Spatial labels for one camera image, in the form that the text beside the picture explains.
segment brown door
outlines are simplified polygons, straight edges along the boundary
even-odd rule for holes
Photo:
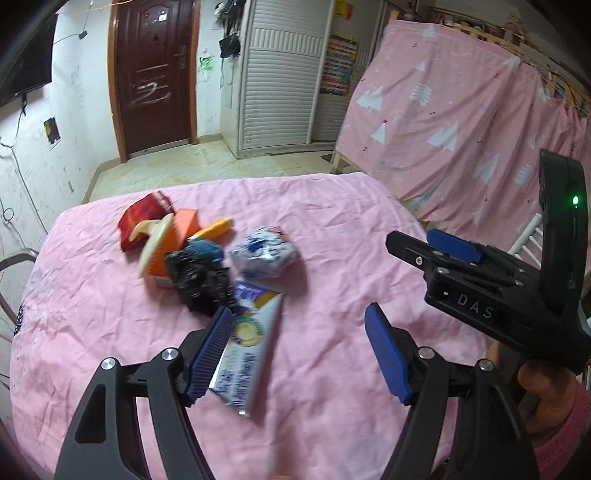
[[[127,154],[190,138],[193,0],[119,6],[116,87]]]

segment human hand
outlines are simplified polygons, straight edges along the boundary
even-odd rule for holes
[[[499,366],[499,342],[494,340],[486,357]],[[517,374],[519,384],[537,397],[540,403],[526,419],[525,429],[534,444],[551,437],[568,418],[573,408],[577,378],[565,367],[544,360],[531,360]]]

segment poster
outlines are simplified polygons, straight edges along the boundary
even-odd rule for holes
[[[345,96],[349,93],[359,42],[333,33],[329,38],[320,93]]]
[[[353,4],[347,3],[345,0],[336,0],[335,16],[344,18],[345,20],[351,20],[353,16]]]

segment black plastic bag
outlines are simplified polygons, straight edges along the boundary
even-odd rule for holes
[[[235,57],[240,56],[241,47],[240,47],[240,38],[238,37],[238,35],[233,33],[229,37],[225,37],[225,38],[221,39],[220,40],[220,50],[222,51],[220,56],[223,59],[227,59],[229,57],[235,58]]]
[[[240,21],[244,12],[246,0],[228,0],[222,10],[224,20]]]
[[[181,250],[165,256],[166,268],[175,288],[191,312],[213,316],[219,307],[238,305],[228,268],[219,262]]]

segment blue ball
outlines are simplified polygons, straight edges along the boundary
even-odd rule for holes
[[[223,248],[211,240],[203,238],[189,240],[184,249],[193,255],[207,258],[212,262],[221,262],[224,259]]]

